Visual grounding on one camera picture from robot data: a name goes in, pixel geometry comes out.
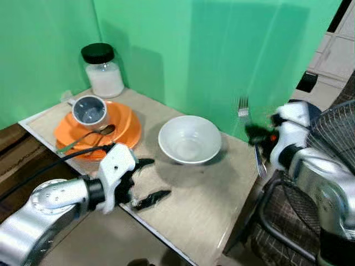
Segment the light wooden tabletop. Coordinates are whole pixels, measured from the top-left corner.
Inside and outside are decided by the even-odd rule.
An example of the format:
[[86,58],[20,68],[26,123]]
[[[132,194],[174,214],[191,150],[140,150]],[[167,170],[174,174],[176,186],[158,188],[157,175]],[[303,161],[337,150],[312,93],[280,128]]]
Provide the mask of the light wooden tabletop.
[[[222,149],[209,163],[178,165],[160,150],[158,133],[169,119],[182,115],[180,112],[133,90],[110,100],[131,107],[142,124],[136,156],[155,159],[153,166],[134,176],[134,195],[143,198],[161,188],[172,190],[153,208],[138,213],[124,208],[189,262],[215,265],[257,177],[253,149],[222,134]],[[20,124],[54,151],[53,131],[68,112],[70,106],[61,103]],[[98,169],[95,162],[72,160],[69,164],[81,173]]]

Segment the fork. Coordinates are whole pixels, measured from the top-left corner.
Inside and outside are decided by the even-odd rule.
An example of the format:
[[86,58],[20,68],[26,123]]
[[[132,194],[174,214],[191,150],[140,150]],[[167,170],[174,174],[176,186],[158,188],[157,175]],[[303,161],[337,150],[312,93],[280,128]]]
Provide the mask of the fork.
[[[239,120],[244,124],[251,122],[251,116],[249,113],[249,101],[248,97],[240,97],[237,110]],[[257,172],[261,178],[266,178],[267,171],[266,167],[262,162],[258,144],[255,144],[255,160],[257,165]]]

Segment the metal spoon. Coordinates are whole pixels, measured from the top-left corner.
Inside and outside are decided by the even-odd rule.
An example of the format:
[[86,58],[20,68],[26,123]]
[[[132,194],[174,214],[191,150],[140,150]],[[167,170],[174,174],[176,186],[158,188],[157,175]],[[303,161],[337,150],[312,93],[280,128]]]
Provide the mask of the metal spoon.
[[75,144],[77,144],[78,142],[82,141],[84,138],[86,138],[87,136],[89,136],[90,134],[93,134],[93,133],[97,133],[97,134],[101,134],[103,136],[105,135],[109,135],[111,134],[114,130],[115,130],[116,126],[115,125],[108,125],[106,126],[105,128],[101,129],[101,130],[93,130],[87,134],[85,134],[84,136],[82,136],[81,138],[75,140],[73,143],[69,144],[68,146],[60,149],[60,150],[57,150],[57,153],[58,154],[64,154],[66,153],[67,151],[69,151],[70,149],[72,149]]

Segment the stack of orange plates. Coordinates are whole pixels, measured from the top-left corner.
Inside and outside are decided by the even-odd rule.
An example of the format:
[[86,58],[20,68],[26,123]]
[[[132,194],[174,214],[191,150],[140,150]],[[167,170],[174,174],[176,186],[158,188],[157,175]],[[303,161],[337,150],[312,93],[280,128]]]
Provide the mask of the stack of orange plates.
[[[107,136],[90,134],[80,143],[77,143],[67,154],[88,149],[93,146],[107,145],[113,141],[126,144],[130,148],[133,148],[138,143],[141,136],[141,124],[137,115],[126,105],[113,103],[111,101],[106,101],[106,104],[110,116],[110,124],[116,126],[114,132]],[[57,148],[64,148],[88,132],[90,132],[90,130],[79,124],[71,112],[68,113],[54,131],[54,135],[57,138]],[[101,160],[105,155],[106,153],[104,151],[98,150],[91,154],[80,155],[78,157],[86,160]]]

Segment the green backdrop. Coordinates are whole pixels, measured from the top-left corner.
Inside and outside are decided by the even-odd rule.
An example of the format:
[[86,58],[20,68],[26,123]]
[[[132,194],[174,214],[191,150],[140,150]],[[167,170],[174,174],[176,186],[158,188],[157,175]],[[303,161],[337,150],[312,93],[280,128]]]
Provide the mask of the green backdrop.
[[294,91],[340,1],[6,0],[0,127],[86,89],[80,48],[101,35],[126,86],[243,139],[238,98],[248,95],[253,121],[265,123]]

